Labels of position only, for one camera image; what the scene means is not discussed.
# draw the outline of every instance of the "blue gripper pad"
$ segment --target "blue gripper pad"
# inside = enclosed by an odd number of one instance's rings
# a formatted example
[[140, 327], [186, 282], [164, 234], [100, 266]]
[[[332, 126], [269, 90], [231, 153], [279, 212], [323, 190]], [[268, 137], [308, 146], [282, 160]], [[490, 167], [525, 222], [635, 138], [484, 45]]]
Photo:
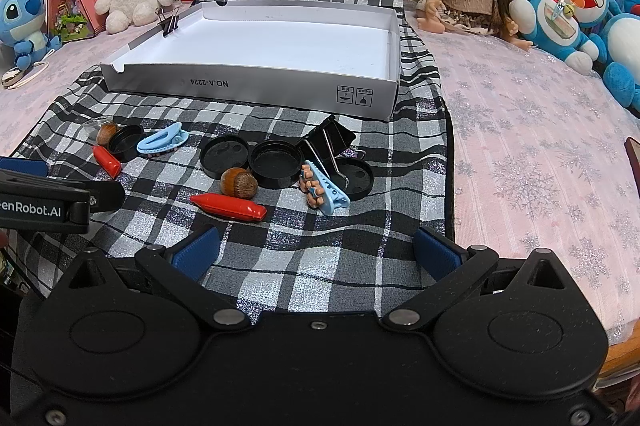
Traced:
[[207, 227], [190, 234], [184, 240], [168, 248], [164, 257], [178, 271], [198, 281], [218, 259], [220, 235], [214, 227]]
[[415, 260], [438, 281], [460, 267], [469, 258], [466, 249], [426, 226], [414, 234]]
[[17, 157], [0, 157], [0, 169], [28, 173], [38, 177], [47, 177], [47, 163], [38, 159], [19, 159]]
[[[324, 188], [324, 193], [321, 195], [322, 204], [320, 205], [320, 211], [330, 217], [334, 214], [336, 208], [348, 208], [351, 201], [345, 195], [345, 193], [338, 188], [334, 183], [329, 180], [324, 173], [318, 170], [318, 167], [311, 161], [305, 161], [311, 168], [314, 176], [312, 180], [320, 181], [320, 186]], [[316, 197], [316, 189], [309, 188], [313, 197]]]

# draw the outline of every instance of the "doll's hand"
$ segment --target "doll's hand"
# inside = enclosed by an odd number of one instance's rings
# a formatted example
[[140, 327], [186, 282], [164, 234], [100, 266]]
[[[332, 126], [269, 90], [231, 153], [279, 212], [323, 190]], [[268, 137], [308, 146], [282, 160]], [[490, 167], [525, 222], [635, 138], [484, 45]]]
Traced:
[[509, 32], [509, 36], [513, 36], [518, 31], [520, 31], [520, 28], [518, 27], [518, 25], [513, 20], [511, 20], [510, 18], [507, 18], [506, 23], [505, 23], [505, 28]]
[[426, 13], [427, 18], [437, 18], [438, 8], [441, 5], [443, 5], [441, 0], [427, 0], [424, 7], [424, 12]]

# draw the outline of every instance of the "wooden edge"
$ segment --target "wooden edge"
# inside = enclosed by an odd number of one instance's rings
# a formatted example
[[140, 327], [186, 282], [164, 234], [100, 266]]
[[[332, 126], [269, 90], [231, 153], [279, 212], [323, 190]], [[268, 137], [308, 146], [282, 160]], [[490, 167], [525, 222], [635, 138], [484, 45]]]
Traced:
[[640, 362], [640, 320], [631, 337], [623, 343], [609, 347], [609, 353], [598, 377], [609, 377], [623, 368]]

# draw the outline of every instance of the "black binder clip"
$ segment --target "black binder clip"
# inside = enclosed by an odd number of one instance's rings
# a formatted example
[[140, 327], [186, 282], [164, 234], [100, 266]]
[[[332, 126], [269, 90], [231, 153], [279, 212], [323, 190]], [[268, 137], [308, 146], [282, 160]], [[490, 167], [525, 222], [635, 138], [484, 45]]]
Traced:
[[180, 19], [178, 8], [175, 8], [171, 12], [171, 15], [163, 13], [162, 8], [158, 8], [156, 13], [158, 14], [158, 18], [160, 18], [159, 24], [162, 28], [162, 36], [166, 37], [170, 32], [178, 28], [178, 20]]

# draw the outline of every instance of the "gripper text logo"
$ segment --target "gripper text logo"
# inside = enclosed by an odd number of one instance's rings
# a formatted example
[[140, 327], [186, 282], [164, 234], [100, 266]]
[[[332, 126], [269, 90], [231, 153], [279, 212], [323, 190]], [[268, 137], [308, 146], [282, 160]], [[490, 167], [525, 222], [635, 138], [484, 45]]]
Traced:
[[28, 213], [29, 215], [42, 215], [44, 217], [61, 217], [62, 209], [60, 207], [48, 207], [46, 204], [33, 205], [31, 203], [16, 202], [0, 202], [0, 209], [15, 213]]
[[228, 87], [228, 81], [221, 80], [191, 80], [191, 85], [209, 85], [211, 87]]

